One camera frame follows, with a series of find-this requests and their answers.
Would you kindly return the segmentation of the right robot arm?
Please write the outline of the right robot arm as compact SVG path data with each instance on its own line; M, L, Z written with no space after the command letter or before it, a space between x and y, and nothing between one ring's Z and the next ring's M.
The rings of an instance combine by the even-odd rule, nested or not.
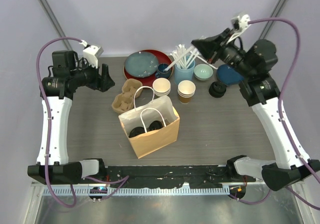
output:
M267 39L259 39L248 51L230 41L233 31L191 41L210 64L221 60L244 79L239 90L249 107L260 120L270 141L275 159L271 161L252 159L240 155L227 161L226 177L233 182L243 176L263 180L273 191L281 190L302 181L320 170L320 162L312 160L291 131L284 108L278 107L280 90L270 75L277 63L276 46Z

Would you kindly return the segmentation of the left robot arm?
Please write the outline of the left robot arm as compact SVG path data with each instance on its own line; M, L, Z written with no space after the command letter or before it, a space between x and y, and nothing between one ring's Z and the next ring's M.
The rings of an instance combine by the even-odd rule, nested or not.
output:
M79 184L87 176L97 184L106 179L101 158L70 162L67 153L68 119L77 88L86 86L106 92L115 85L108 65L98 65L102 52L101 48L87 47L81 59L74 51L52 53L53 65L42 80L48 103L42 104L41 147L36 164L27 169L27 174L42 184L46 184L45 174L52 185Z

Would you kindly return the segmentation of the black lid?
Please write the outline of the black lid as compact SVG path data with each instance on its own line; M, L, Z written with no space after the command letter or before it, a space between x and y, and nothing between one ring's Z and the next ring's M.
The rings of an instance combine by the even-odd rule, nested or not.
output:
M149 125L148 131L159 130L163 127L164 127L164 125L161 121L155 120Z
M133 138L144 133L145 133L144 127L135 127L130 131L129 138Z

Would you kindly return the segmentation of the brown paper takeout bag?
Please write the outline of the brown paper takeout bag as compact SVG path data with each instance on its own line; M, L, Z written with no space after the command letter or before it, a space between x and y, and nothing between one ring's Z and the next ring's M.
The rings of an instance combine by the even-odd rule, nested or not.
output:
M139 107L134 104L118 118L139 159L178 139L180 116L168 96L153 97Z

